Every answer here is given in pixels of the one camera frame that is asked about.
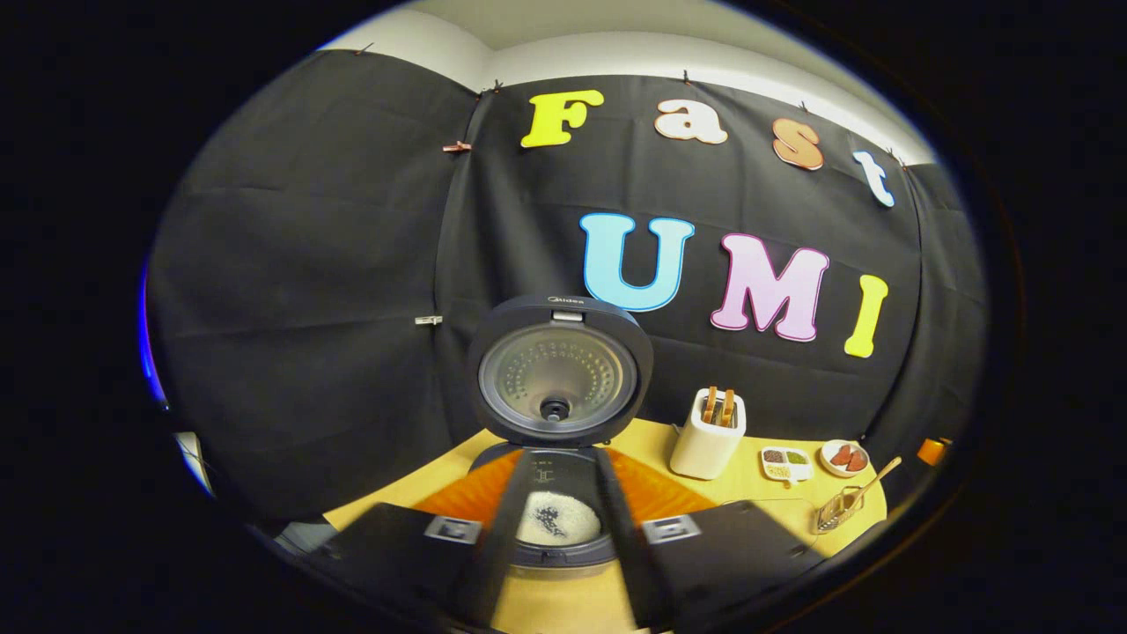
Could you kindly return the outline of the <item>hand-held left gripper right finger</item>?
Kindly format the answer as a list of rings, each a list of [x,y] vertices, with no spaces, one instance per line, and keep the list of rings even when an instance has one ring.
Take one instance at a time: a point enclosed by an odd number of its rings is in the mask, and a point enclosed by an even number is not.
[[[740,500],[635,523],[607,450],[595,449],[600,500],[637,626],[758,627],[824,562],[758,504]]]

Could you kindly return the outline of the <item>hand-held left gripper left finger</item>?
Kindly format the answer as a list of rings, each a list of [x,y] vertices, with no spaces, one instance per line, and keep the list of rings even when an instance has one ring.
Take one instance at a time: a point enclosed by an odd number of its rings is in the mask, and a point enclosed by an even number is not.
[[[379,503],[313,553],[313,572],[410,629],[487,629],[511,570],[533,484],[515,450],[490,523]]]

